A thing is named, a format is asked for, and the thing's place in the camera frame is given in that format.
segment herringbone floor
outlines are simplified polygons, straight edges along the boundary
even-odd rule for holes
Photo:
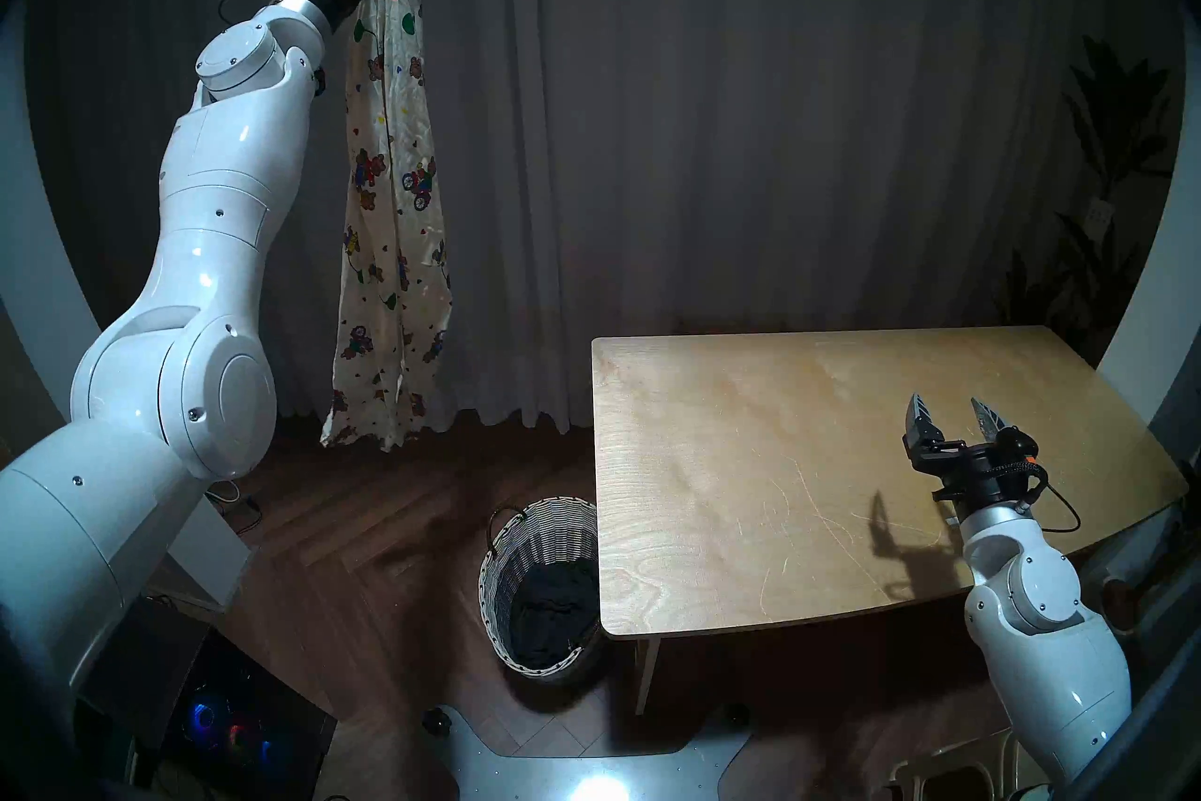
[[[664,641],[646,716],[633,716],[633,646],[572,693],[504,673],[476,582],[501,502],[594,500],[592,434],[548,423],[483,428],[465,414],[380,453],[324,450],[281,430],[243,483],[259,546],[220,627],[340,721],[316,794],[352,801],[455,797],[426,754],[420,712],[458,707],[494,751],[611,755],[679,748],[711,707],[749,705],[755,733],[721,785],[734,799],[870,797],[891,766],[1005,725],[961,602],[791,629]],[[245,507],[228,519],[243,526]]]

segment curtain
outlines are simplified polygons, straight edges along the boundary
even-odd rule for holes
[[[450,318],[422,0],[364,0],[346,41],[349,184],[324,446],[387,452],[425,424]]]
[[[1085,34],[1170,68],[1179,124],[1177,0],[423,2],[455,273],[436,428],[462,408],[588,423],[597,336],[993,322],[1012,250],[1038,268],[1054,213],[1092,192],[1060,96]],[[56,221],[88,216],[80,240],[98,240],[89,259],[125,304],[214,8],[30,0]],[[345,114],[329,96],[264,281],[283,412],[329,408],[342,318]]]

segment gray curtain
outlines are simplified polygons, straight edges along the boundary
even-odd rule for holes
[[[157,165],[215,6],[30,0],[43,174],[56,217],[88,217],[113,315],[150,267]],[[455,294],[431,404],[443,425],[460,408],[588,423],[602,335],[994,321],[1011,250],[1038,268],[1054,211],[1093,192],[1060,98],[1083,34],[1171,68],[1179,122],[1177,0],[424,6]],[[267,269],[286,413],[329,405],[342,59],[335,38]]]

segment wooden table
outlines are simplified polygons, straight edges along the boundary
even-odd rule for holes
[[[641,713],[663,636],[879,610],[961,591],[949,504],[909,467],[918,391],[982,442],[976,396],[1030,434],[1083,526],[1075,551],[1184,494],[1117,393],[1035,328],[598,339],[600,622],[639,640]],[[1034,515],[1070,526],[1045,494]]]

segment laundry basket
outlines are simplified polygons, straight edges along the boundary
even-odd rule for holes
[[[515,515],[492,538],[492,521]],[[509,654],[509,610],[518,585],[533,566],[597,557],[597,508],[578,497],[548,497],[528,507],[500,507],[488,520],[488,555],[479,566],[479,616],[501,662],[545,685],[563,685],[585,675],[600,658],[600,620],[562,662],[527,669]]]

